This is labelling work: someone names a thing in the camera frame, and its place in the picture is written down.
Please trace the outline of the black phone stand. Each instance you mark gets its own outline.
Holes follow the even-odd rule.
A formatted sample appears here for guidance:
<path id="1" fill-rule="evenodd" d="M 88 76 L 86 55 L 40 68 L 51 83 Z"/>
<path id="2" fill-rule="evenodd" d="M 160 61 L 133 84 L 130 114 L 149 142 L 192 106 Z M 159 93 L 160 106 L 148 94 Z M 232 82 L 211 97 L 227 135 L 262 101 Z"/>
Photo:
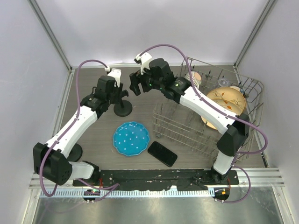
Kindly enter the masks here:
<path id="1" fill-rule="evenodd" d="M 114 113 L 119 117 L 128 116 L 133 110 L 132 104 L 128 100 L 122 99 L 119 104 L 114 105 Z"/>

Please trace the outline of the black smartphone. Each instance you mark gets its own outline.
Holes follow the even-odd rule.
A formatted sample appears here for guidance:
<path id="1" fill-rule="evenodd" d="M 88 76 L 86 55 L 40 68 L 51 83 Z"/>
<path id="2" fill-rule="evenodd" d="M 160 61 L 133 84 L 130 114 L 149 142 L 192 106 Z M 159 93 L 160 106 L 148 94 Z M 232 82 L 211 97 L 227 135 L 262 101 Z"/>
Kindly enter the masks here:
<path id="1" fill-rule="evenodd" d="M 174 152 L 157 141 L 154 141 L 147 151 L 150 155 L 168 167 L 172 167 L 178 158 Z"/>

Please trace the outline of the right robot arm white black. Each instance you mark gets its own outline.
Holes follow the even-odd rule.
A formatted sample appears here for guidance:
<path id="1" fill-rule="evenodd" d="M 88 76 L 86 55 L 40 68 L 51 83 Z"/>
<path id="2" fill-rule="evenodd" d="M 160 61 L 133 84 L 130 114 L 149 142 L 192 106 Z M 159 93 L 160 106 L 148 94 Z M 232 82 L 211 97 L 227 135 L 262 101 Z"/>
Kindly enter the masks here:
<path id="1" fill-rule="evenodd" d="M 249 120 L 244 113 L 237 115 L 221 107 L 192 86 L 184 77 L 175 77 L 169 64 L 162 58 L 134 61 L 140 69 L 130 74 L 130 90 L 135 95 L 150 90 L 160 91 L 167 99 L 181 104 L 210 122 L 222 134 L 216 146 L 218 155 L 210 170 L 210 180 L 216 184 L 224 183 L 228 178 L 236 154 L 248 138 Z"/>

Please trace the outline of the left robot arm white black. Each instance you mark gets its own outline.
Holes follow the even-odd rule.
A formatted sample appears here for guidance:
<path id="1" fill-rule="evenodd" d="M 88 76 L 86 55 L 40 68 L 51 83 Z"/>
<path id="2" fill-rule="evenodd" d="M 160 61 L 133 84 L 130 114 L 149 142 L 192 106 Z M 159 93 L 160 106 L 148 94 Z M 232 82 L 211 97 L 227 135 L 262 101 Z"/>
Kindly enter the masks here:
<path id="1" fill-rule="evenodd" d="M 95 91 L 83 98 L 79 109 L 67 124 L 46 143 L 34 146 L 35 172 L 57 185 L 63 185 L 68 180 L 83 179 L 87 185 L 95 186 L 100 179 L 98 166 L 86 161 L 68 161 L 68 157 L 83 133 L 109 106 L 128 96 L 128 92 L 122 88 L 121 76 L 116 71 L 101 76 Z"/>

